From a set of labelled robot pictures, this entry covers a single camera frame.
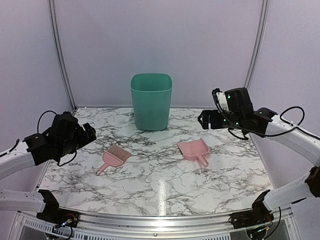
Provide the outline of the pink plastic dustpan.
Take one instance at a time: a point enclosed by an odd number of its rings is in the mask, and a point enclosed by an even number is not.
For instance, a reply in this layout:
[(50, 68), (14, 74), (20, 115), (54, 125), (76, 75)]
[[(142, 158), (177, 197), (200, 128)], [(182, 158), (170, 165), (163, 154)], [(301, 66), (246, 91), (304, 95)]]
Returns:
[(177, 145), (186, 160), (197, 160), (202, 166), (209, 166), (207, 157), (210, 149), (202, 138), (187, 142), (180, 142)]

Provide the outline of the pink hand brush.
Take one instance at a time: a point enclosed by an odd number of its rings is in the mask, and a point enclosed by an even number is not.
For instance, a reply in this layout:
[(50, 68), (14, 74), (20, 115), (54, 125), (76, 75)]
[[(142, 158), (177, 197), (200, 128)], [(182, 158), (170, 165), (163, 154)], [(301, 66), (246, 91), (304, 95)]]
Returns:
[(95, 172), (96, 176), (99, 176), (108, 167), (120, 167), (123, 165), (132, 154), (127, 150), (117, 146), (112, 145), (107, 151), (102, 155), (103, 165)]

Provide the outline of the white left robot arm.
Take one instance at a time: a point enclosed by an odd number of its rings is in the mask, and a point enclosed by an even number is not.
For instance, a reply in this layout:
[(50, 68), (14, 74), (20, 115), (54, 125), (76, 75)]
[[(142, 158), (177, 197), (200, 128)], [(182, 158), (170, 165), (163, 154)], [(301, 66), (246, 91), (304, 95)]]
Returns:
[[(52, 125), (17, 140), (14, 146), (0, 154), (0, 177), (4, 179), (18, 171), (39, 166), (47, 161), (60, 163), (66, 155), (77, 155), (77, 151), (96, 140), (96, 130), (89, 124), (79, 124), (70, 112), (56, 114)], [(63, 211), (49, 190), (0, 191), (2, 211), (29, 211), (44, 213), (53, 223), (63, 219)]]

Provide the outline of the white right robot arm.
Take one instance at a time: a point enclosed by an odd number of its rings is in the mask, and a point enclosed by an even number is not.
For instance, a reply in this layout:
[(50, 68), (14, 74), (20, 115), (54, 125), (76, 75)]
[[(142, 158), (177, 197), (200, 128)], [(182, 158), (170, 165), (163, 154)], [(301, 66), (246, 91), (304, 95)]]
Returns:
[(244, 135), (255, 134), (288, 147), (306, 158), (313, 167), (304, 176), (280, 188), (267, 190), (253, 203), (247, 219), (258, 224), (268, 212), (306, 198), (320, 196), (320, 138), (300, 127), (300, 124), (284, 119), (282, 114), (262, 107), (254, 110), (245, 87), (225, 92), (212, 90), (215, 110), (203, 110), (197, 120), (204, 130), (236, 129)]

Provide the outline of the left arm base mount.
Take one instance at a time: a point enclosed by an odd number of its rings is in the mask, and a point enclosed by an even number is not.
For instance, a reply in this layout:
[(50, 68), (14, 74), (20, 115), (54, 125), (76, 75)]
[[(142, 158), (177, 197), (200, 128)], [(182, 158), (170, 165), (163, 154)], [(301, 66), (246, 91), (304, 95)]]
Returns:
[(44, 209), (36, 214), (37, 219), (56, 225), (62, 225), (67, 220), (71, 220), (69, 225), (72, 228), (77, 227), (80, 216), (78, 211), (60, 208), (57, 199), (49, 190), (39, 189), (38, 193), (43, 197)]

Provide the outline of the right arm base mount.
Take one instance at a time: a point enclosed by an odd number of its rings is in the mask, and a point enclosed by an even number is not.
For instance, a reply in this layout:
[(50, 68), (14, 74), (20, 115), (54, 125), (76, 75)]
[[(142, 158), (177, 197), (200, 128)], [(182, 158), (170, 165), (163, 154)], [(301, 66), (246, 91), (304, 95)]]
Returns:
[(270, 190), (262, 192), (252, 203), (251, 209), (234, 212), (230, 215), (228, 222), (233, 225), (234, 229), (247, 228), (274, 220), (272, 210), (268, 210), (263, 204), (268, 192)]

